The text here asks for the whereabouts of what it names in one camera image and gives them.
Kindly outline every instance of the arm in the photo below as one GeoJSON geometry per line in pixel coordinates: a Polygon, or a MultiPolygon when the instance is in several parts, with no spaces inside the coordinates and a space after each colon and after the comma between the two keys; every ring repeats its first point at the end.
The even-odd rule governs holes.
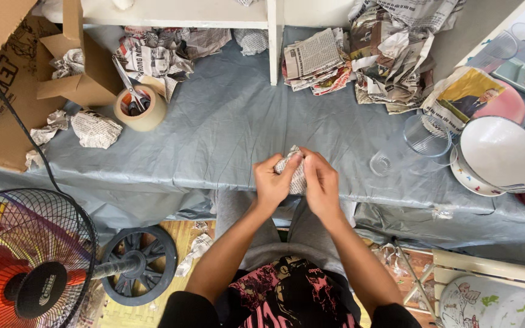
{"type": "Polygon", "coordinates": [[[403,303],[386,268],[349,226],[339,208],[338,173],[319,153],[301,148],[305,156],[307,202],[330,233],[356,296],[373,318],[378,306],[403,303]]]}
{"type": "Polygon", "coordinates": [[[201,295],[214,304],[228,287],[255,232],[289,194],[291,178],[302,160],[301,156],[291,157],[283,173],[277,175],[273,167],[281,158],[281,154],[275,154],[252,166],[257,199],[200,259],[186,286],[187,292],[201,295]]]}

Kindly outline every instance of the hand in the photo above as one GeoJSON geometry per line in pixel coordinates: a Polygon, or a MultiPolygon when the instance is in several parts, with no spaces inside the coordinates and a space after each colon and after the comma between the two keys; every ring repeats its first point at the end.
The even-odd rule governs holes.
{"type": "Polygon", "coordinates": [[[304,147],[300,149],[305,157],[309,208],[326,225],[343,215],[339,207],[339,175],[320,153],[304,147]]]}
{"type": "Polygon", "coordinates": [[[270,214],[275,211],[279,203],[289,194],[289,185],[291,184],[293,173],[295,173],[295,170],[301,164],[301,160],[303,160],[301,155],[293,155],[288,161],[285,170],[278,175],[275,173],[274,166],[282,158],[283,156],[280,153],[276,153],[264,162],[255,163],[252,166],[259,197],[258,205],[269,210],[270,214]]]}

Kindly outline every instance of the packing tape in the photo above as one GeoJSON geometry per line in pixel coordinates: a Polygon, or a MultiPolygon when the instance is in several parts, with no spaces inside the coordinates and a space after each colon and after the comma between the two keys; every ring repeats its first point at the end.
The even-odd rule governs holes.
{"type": "Polygon", "coordinates": [[[167,113],[167,105],[157,92],[144,84],[134,85],[133,88],[139,95],[151,100],[149,108],[138,116],[129,116],[128,106],[131,103],[131,94],[127,89],[119,93],[113,110],[117,118],[127,124],[131,129],[139,132],[151,131],[163,121],[167,113]]]}

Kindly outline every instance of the green tray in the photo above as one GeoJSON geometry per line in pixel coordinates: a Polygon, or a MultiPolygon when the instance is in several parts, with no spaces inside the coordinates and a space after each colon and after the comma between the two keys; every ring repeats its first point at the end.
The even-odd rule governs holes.
{"type": "Polygon", "coordinates": [[[525,63],[523,61],[512,58],[501,64],[491,75],[525,93],[525,63]]]}

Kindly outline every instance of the fan motor housing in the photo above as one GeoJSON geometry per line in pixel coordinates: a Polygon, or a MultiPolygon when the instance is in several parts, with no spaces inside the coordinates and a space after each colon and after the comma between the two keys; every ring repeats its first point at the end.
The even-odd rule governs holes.
{"type": "Polygon", "coordinates": [[[50,310],[62,296],[68,274],[59,262],[45,262],[27,274],[18,292],[15,310],[26,319],[50,310]]]}

